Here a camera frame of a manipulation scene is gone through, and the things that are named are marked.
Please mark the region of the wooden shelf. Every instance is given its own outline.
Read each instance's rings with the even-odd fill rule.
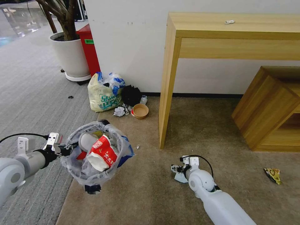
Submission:
[[[287,87],[300,97],[300,83],[297,82],[284,82]]]
[[[265,138],[262,145],[300,146],[300,114],[295,113],[288,118]]]
[[[262,145],[300,146],[300,128],[299,129],[279,128],[279,129],[273,131],[262,142]]]
[[[300,152],[300,67],[261,67],[232,117],[252,150]]]

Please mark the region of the carpet floor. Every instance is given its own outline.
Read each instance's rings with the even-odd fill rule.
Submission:
[[[299,224],[300,154],[252,152],[234,124],[237,99],[174,98],[165,149],[158,148],[159,98],[148,99],[149,115],[137,120],[99,114],[123,131],[135,154],[98,195],[88,195],[73,181],[57,225],[212,224],[188,184],[174,180],[171,164],[179,157],[202,155],[214,169],[216,184],[257,223]],[[207,171],[208,165],[200,161]],[[281,170],[282,185],[263,167]]]
[[[77,23],[82,27],[86,23]],[[89,106],[87,84],[79,86],[60,72],[46,26],[0,48],[0,139],[14,133],[59,132],[64,140],[97,119]],[[0,145],[0,157],[14,157],[17,137]],[[45,145],[36,139],[36,148]],[[0,209],[0,225],[54,225],[72,182],[60,160],[36,173]]]

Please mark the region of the green label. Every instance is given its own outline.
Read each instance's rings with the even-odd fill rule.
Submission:
[[[85,39],[84,42],[86,44],[94,44],[94,40],[93,39]]]

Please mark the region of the beige carpet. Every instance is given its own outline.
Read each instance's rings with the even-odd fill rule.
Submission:
[[[159,98],[148,100],[149,115],[100,113],[129,138],[136,156],[107,182],[99,195],[88,195],[73,181],[57,225],[212,224],[188,184],[175,181],[171,164],[184,154],[207,158],[215,182],[257,224],[299,224],[300,154],[252,152],[231,119],[237,99],[174,98],[164,150],[158,148]],[[281,170],[282,185],[263,167]],[[201,168],[208,170],[201,161]]]

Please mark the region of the potted plant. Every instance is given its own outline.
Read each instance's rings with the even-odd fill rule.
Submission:
[[[57,17],[62,32],[50,36],[66,78],[71,81],[84,81],[91,78],[82,44],[75,29],[75,7],[77,0],[36,0],[44,10]]]

